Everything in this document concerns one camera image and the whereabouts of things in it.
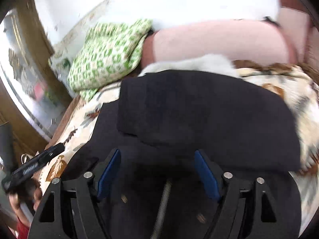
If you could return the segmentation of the person's left hand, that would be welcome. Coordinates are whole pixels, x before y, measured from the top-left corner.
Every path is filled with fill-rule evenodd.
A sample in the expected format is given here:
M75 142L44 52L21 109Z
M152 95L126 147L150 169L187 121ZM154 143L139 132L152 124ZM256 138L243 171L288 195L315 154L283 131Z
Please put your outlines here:
M21 208L22 203L25 203L26 201L32 202L33 209L34 211L36 211L43 197L43 193L40 188L40 183L35 179L32 179L32 182L34 185L33 196L9 194L9 202L14 213L16 214L17 218L21 221L21 223L23 223L27 227L30 227L31 221L28 219L28 217L25 215L25 212Z

